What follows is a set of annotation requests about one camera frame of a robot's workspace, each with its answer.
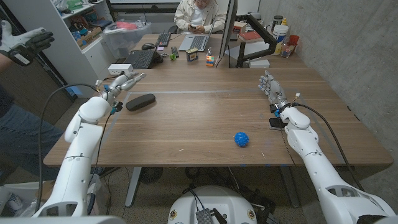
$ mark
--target white box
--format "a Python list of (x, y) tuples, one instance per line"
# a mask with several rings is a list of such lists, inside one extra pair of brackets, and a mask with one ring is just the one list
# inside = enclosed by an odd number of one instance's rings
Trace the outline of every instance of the white box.
[(109, 66), (108, 71), (111, 75), (120, 75), (121, 72), (125, 74), (132, 72), (131, 64), (112, 64)]
[(268, 60), (258, 60), (254, 62), (250, 62), (249, 67), (251, 68), (269, 68)]

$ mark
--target desk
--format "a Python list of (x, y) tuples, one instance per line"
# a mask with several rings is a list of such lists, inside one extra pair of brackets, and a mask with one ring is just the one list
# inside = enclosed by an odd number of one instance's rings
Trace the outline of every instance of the desk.
[[(220, 50), (221, 34), (211, 35), (208, 46), (215, 58)], [(158, 35), (145, 35), (137, 49), (147, 42), (155, 43)], [(171, 40), (177, 48), (184, 35)], [(199, 60), (187, 62), (179, 52), (176, 61), (169, 58), (146, 72), (129, 93), (121, 93), (120, 101), (146, 93), (156, 96), (156, 103), (139, 111), (126, 109), (109, 121), (105, 132), (99, 166), (292, 166), (280, 131), (269, 129), (267, 96), (258, 90), (263, 68), (228, 68), (228, 56), (218, 68), (207, 67), (205, 52)], [(385, 165), (392, 163), (390, 154), (369, 130), (356, 119), (326, 81), (298, 58), (269, 55), (266, 57), (273, 74), (285, 93), (293, 100), (300, 92), (299, 103), (321, 113), (330, 123), (352, 165)], [(324, 122), (304, 108), (299, 110), (311, 119), (320, 137), (320, 147), (334, 165), (342, 160)], [(105, 119), (99, 122), (104, 125)], [(238, 147), (234, 135), (243, 131), (250, 140)], [(44, 159), (48, 166), (59, 166), (69, 143), (61, 138)], [(296, 164), (301, 158), (290, 150)]]

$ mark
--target cup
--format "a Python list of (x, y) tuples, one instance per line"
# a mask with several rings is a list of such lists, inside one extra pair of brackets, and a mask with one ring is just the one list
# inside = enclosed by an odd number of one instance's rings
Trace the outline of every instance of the cup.
[(295, 48), (296, 48), (295, 43), (292, 43), (292, 42), (283, 43), (280, 56), (282, 56), (284, 58), (288, 58), (290, 56), (290, 54), (294, 51)]
[(170, 59), (175, 60), (177, 58), (176, 54), (170, 54)]
[(297, 43), (299, 42), (299, 36), (297, 35), (290, 35), (289, 37), (289, 42), (293, 43), (296, 45), (297, 47)]

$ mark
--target black keyboard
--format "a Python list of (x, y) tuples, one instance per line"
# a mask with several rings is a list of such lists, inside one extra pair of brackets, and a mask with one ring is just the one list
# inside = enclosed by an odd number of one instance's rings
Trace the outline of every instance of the black keyboard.
[(154, 56), (153, 50), (137, 50), (131, 52), (124, 63), (131, 64), (133, 69), (148, 69)]
[(195, 36), (191, 44), (191, 49), (196, 47), (198, 50), (200, 50), (201, 46), (203, 45), (203, 41), (205, 41), (205, 37), (206, 36)]
[(157, 41), (159, 42), (159, 47), (167, 47), (170, 41), (170, 37), (172, 35), (170, 33), (159, 34)]

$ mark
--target concrete wall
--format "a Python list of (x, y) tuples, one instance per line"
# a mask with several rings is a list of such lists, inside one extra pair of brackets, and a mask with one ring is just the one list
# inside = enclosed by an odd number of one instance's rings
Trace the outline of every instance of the concrete wall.
[[(398, 161), (398, 2), (261, 0), (259, 12), (287, 18), (300, 58)], [(398, 212), (396, 162), (361, 183)]]

